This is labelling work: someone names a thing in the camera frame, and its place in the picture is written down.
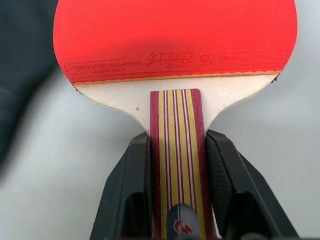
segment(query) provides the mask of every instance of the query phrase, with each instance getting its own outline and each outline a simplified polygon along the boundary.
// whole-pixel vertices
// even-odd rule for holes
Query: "striped handle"
[[[200,91],[151,92],[150,138],[155,163],[153,237],[215,237]]]

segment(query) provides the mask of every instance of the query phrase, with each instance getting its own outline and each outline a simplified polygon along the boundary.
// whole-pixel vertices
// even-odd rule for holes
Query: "black fabric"
[[[57,66],[53,51],[57,3],[0,1],[0,171],[25,107]]]

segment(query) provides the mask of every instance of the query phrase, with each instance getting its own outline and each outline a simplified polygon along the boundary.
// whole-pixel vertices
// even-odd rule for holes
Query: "ping pong paddle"
[[[294,0],[59,0],[53,45],[65,76],[150,136],[153,237],[215,236],[205,133],[281,73],[296,37]]]

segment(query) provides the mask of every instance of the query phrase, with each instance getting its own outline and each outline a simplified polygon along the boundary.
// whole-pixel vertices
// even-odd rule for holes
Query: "orange edge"
[[[218,76],[248,76],[248,75],[269,75],[279,74],[282,70],[269,70],[269,71],[246,71],[246,72],[226,72],[226,73],[211,73],[211,74],[191,74],[191,75],[175,75],[175,76],[153,76],[153,77],[138,77],[116,80],[104,80],[104,81],[86,81],[86,82],[74,82],[73,85],[93,85],[93,84],[112,84],[112,83],[125,83],[134,81],[147,81],[147,80],[161,80],[161,79],[183,79],[183,78],[201,78],[201,77],[218,77]]]

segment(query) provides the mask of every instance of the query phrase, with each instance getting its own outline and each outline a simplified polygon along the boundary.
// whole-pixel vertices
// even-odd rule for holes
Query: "gray background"
[[[210,128],[259,169],[298,233],[319,237],[320,0],[296,5],[298,39],[285,71]],[[109,173],[143,131],[57,71],[35,94],[9,155],[0,239],[88,240]]]

